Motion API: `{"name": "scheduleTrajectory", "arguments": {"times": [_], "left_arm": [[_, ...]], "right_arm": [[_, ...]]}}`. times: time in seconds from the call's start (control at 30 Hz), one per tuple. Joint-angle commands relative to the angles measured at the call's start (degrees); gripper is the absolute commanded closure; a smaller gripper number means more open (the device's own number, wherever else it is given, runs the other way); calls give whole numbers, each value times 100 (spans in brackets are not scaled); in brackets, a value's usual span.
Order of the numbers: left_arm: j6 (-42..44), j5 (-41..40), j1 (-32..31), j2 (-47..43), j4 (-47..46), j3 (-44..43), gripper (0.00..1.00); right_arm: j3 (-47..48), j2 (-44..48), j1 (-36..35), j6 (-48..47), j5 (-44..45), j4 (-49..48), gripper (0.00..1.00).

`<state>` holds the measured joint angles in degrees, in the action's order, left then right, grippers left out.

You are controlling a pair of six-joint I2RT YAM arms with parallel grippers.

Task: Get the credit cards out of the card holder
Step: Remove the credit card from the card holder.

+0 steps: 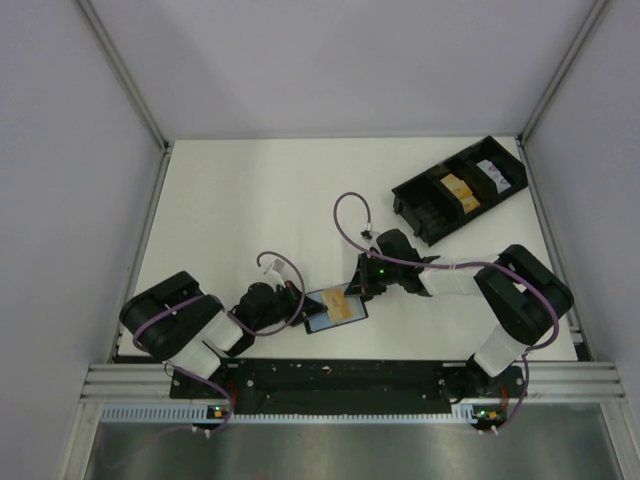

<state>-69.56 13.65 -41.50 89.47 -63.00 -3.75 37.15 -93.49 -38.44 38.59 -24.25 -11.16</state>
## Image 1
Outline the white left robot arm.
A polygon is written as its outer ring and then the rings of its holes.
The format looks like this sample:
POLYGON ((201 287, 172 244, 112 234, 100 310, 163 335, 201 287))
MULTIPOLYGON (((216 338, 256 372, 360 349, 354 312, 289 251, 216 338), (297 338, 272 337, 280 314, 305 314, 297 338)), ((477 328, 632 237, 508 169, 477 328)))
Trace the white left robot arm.
POLYGON ((272 326, 295 327, 326 312, 290 281, 251 284, 226 311, 188 272, 181 271, 130 299, 119 320, 136 348, 154 360, 210 378, 224 356, 248 350, 272 326))

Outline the black leather card holder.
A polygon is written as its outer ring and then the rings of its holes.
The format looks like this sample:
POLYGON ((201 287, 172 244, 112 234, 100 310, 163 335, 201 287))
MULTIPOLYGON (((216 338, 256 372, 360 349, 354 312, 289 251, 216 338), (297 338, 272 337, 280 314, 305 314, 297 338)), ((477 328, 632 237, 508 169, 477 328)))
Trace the black leather card holder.
POLYGON ((369 317, 363 299, 357 295, 348 296, 347 287, 348 284, 344 283, 307 294, 308 298, 326 308, 323 313, 312 315, 306 322, 305 331, 308 335, 346 326, 369 317))

